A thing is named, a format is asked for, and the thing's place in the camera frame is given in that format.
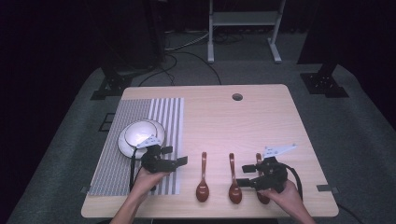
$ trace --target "striped placemat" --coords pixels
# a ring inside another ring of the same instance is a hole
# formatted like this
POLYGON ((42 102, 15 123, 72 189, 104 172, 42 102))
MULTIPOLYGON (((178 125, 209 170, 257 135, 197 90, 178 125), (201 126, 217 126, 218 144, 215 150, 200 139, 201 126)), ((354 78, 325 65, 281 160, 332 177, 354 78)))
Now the striped placemat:
MULTIPOLYGON (((131 159, 119 150, 118 138, 129 124, 141 119, 153 119, 165 128, 163 146, 172 146, 174 152, 163 155, 163 159, 176 160, 182 157, 183 98, 121 100, 102 155, 96 167, 89 195, 122 196, 129 193, 131 159)), ((140 167, 136 160, 134 174, 140 167)), ((176 170, 157 186, 151 194, 179 194, 180 170, 176 170)))

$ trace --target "wooden table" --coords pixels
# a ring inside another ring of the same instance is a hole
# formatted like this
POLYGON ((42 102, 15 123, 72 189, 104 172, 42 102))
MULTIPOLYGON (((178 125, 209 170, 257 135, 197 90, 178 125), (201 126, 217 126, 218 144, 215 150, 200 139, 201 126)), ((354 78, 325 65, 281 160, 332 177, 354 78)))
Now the wooden table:
MULTIPOLYGON (((327 185, 304 125, 284 85, 140 87, 125 90, 121 100, 184 98, 183 154, 189 163, 182 169, 179 195, 148 196, 136 217, 147 218, 232 218, 287 217, 274 202, 261 204, 254 189, 242 188, 243 199, 233 204, 228 197, 231 185, 229 153, 235 155, 236 178, 244 174, 242 165, 255 163, 256 153, 265 146, 296 144, 297 148, 280 155, 299 174, 304 189, 304 204, 313 217, 338 214, 330 191, 318 191, 327 185), (234 94, 243 99, 235 101, 234 94), (206 182, 210 195, 199 203, 195 189, 201 180, 201 155, 207 152, 206 182)), ((113 217, 126 196, 87 196, 81 214, 84 217, 113 217)))

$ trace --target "cable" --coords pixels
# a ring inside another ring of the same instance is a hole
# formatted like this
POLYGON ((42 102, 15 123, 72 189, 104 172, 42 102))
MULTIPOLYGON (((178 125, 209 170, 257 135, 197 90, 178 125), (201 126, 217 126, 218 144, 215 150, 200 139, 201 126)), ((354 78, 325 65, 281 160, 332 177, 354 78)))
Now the cable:
POLYGON ((136 177, 139 175, 141 169, 142 169, 142 166, 140 166, 140 167, 139 167, 139 170, 137 170, 136 177))
POLYGON ((297 174, 296 170, 294 170, 294 168, 291 168, 286 164, 283 164, 283 165, 286 166, 286 168, 288 168, 291 171, 291 173, 294 175, 294 177, 296 178, 297 190, 298 190, 298 193, 300 194, 300 197, 302 200, 303 199, 303 185, 301 184, 300 177, 298 176, 298 174, 297 174))
POLYGON ((240 42, 245 39, 245 37, 241 34, 239 34, 240 38, 237 38, 234 35, 228 35, 228 34, 216 34, 213 42, 215 42, 218 45, 231 45, 237 42, 240 42))
MULTIPOLYGON (((141 81, 141 82, 139 83, 139 85, 137 85, 138 87, 141 87, 141 86, 143 85, 143 83, 144 83, 145 81, 149 80, 150 78, 152 78, 152 77, 154 77, 154 76, 157 76, 157 75, 159 75, 159 74, 161 74, 161 73, 163 73, 163 72, 167 72, 167 71, 171 70, 172 68, 174 68, 174 67, 177 65, 177 58, 175 58, 174 56, 169 55, 169 54, 166 54, 165 56, 169 56, 169 57, 175 59, 175 63, 172 64, 172 66, 170 66, 170 67, 167 68, 167 69, 163 69, 163 70, 160 71, 160 72, 154 73, 154 74, 152 74, 152 75, 146 77, 145 79, 143 79, 143 81, 141 81)), ((173 83, 173 84, 175 85, 175 83, 173 82, 175 78, 174 78, 174 77, 173 77, 173 79, 172 79, 171 77, 169 77, 169 78, 171 79, 171 83, 173 83)))
POLYGON ((236 6, 238 5, 238 3, 239 3, 239 0, 236 0, 236 1, 235 1, 235 4, 233 4, 233 7, 231 8, 231 11, 234 11, 234 10, 235 10, 235 8, 236 8, 236 6))
POLYGON ((192 56, 198 58, 199 60, 201 60, 202 62, 204 62, 204 63, 215 73, 216 77, 218 78, 219 85, 222 85, 222 84, 221 84, 221 79, 220 79, 220 76, 219 76, 218 72, 216 72, 216 70, 215 70, 209 63, 207 63, 203 58, 201 58, 200 56, 198 56, 198 55, 196 55, 196 54, 193 54, 193 53, 185 52, 185 51, 175 51, 175 52, 172 52, 172 53, 190 54, 190 55, 192 55, 192 56))
POLYGON ((206 34, 204 34, 204 35, 201 36, 201 37, 198 37, 197 39, 194 39, 194 40, 192 40, 192 41, 190 41, 190 42, 188 42, 188 43, 186 43, 186 44, 184 44, 184 45, 178 46, 178 47, 174 47, 174 48, 171 48, 171 49, 165 49, 165 51, 172 51, 172 50, 183 49, 183 48, 185 48, 185 47, 187 47, 187 46, 190 46, 190 45, 193 45, 193 44, 195 44, 195 43, 198 43, 199 41, 205 39, 208 35, 209 35, 209 33, 206 32, 206 34))
POLYGON ((171 80, 171 86, 175 86, 175 77, 172 75, 172 74, 169 74, 166 70, 164 70, 163 68, 161 68, 164 72, 165 72, 165 74, 166 75, 168 75, 168 77, 169 77, 169 80, 171 80))
POLYGON ((346 212, 348 212, 350 215, 352 215, 360 224, 364 224, 364 222, 361 221, 361 219, 356 216, 353 212, 351 212, 349 209, 345 208, 343 205, 341 205, 340 203, 337 203, 337 206, 339 208, 344 209, 346 212))

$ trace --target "spoon handle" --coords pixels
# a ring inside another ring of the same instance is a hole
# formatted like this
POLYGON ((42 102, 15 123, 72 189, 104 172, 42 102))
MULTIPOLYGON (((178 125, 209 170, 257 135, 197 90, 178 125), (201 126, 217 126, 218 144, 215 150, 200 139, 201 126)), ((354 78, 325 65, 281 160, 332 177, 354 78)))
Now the spoon handle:
MULTIPOLYGON (((256 161, 257 163, 262 163, 262 155, 260 153, 256 154, 256 161)), ((268 204, 270 199, 268 197, 262 196, 259 192, 257 192, 257 197, 259 201, 263 204, 268 204)))
POLYGON ((230 153, 230 166, 231 166, 231 176, 232 176, 232 179, 233 179, 233 182, 235 181, 236 182, 236 180, 235 180, 235 165, 234 165, 234 158, 233 158, 233 153, 230 153))
POLYGON ((202 179, 205 180, 206 174, 206 152, 202 153, 202 179))

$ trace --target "human hand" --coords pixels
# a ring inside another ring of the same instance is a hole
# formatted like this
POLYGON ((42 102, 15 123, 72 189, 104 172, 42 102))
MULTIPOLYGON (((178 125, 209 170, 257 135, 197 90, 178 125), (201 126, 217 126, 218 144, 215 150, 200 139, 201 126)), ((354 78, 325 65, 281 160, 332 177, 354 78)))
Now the human hand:
POLYGON ((315 223, 306 210, 295 184, 290 180, 285 182, 284 189, 280 193, 277 193, 274 189, 261 189, 258 192, 273 200, 299 223, 315 223))
POLYGON ((110 223, 132 223, 140 204, 148 197, 149 190, 156 186, 164 176, 169 174, 165 172, 152 174, 142 167, 134 180, 134 187, 110 223))
POLYGON ((156 186, 163 177, 170 173, 158 172, 150 173, 144 167, 140 168, 139 173, 134 180, 134 187, 132 188, 128 197, 133 197, 139 204, 146 200, 149 191, 156 186))

